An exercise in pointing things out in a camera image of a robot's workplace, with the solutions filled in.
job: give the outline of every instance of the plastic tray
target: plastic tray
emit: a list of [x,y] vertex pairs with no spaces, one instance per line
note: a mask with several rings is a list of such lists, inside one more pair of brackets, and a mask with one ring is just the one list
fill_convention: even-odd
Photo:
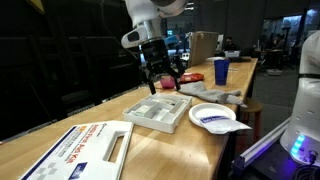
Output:
[[136,125],[174,133],[184,112],[191,107],[192,97],[157,93],[123,112],[124,119]]

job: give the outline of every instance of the white plate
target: white plate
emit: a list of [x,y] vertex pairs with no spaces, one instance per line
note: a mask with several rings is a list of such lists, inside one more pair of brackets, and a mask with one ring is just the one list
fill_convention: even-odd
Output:
[[236,120],[236,114],[228,107],[214,103],[203,103],[193,106],[189,111],[189,119],[195,125],[203,127],[200,119],[208,116],[226,116]]

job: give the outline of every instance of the person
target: person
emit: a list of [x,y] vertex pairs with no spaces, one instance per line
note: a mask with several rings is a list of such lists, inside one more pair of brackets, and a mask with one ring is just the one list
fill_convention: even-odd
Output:
[[284,35],[277,34],[273,43],[274,43],[274,47],[272,49],[283,49],[285,46]]
[[235,51],[235,50],[239,50],[238,46],[235,45],[232,41],[232,37],[228,36],[226,38],[226,44],[224,45],[223,48],[225,51]]

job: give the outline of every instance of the blue cup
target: blue cup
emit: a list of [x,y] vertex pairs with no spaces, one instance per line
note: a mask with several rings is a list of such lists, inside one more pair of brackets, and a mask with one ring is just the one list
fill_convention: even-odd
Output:
[[226,85],[229,69],[229,60],[215,60],[214,70],[215,70],[215,80],[216,85]]

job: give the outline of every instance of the gray object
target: gray object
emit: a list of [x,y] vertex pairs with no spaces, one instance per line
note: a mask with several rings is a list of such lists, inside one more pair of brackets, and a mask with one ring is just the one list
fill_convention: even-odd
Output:
[[224,92],[217,89],[207,90],[202,81],[182,84],[179,92],[198,97],[208,102],[219,104],[237,104],[246,108],[247,106],[236,96],[241,95],[240,90]]

